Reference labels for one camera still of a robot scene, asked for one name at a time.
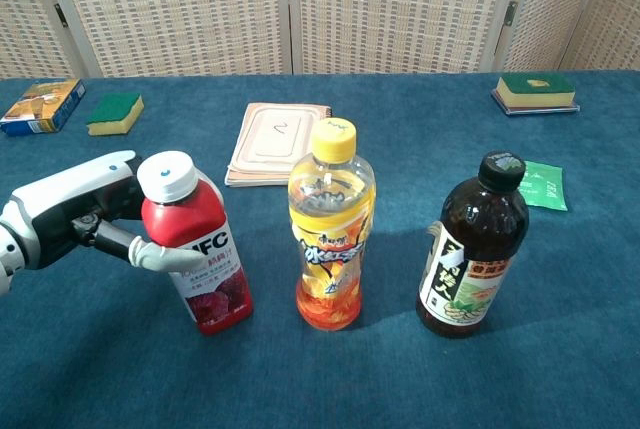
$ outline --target orange liquid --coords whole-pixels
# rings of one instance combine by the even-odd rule
[[[310,296],[303,287],[302,279],[296,285],[298,311],[316,329],[338,331],[351,324],[360,314],[362,292],[360,278],[353,281],[344,292],[335,298]]]

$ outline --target white bottle cap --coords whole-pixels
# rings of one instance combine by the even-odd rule
[[[142,192],[153,202],[179,201],[198,185],[198,173],[188,154],[165,151],[146,159],[138,168]]]

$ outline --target plastic bottle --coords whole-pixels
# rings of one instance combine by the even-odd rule
[[[529,210],[518,192],[525,162],[495,151],[478,177],[459,184],[442,207],[416,310],[434,332],[471,334],[493,302],[529,227]]]
[[[198,271],[171,273],[200,331],[214,334],[248,317],[253,302],[217,187],[178,151],[149,157],[137,176],[146,196],[142,221],[149,237],[207,256]]]
[[[376,185],[369,163],[355,154],[356,129],[349,121],[316,122],[311,145],[289,178],[289,214],[302,258],[296,303],[312,326],[339,330],[360,313]]]

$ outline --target green packet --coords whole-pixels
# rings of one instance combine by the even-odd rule
[[[520,194],[527,205],[566,211],[562,188],[562,168],[524,161],[527,171],[520,183]]]

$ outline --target yellow sponge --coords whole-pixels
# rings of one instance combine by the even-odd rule
[[[126,134],[143,108],[140,94],[109,94],[100,101],[87,121],[89,135]]]
[[[556,72],[505,73],[496,92],[509,108],[568,107],[576,93],[573,85]]]

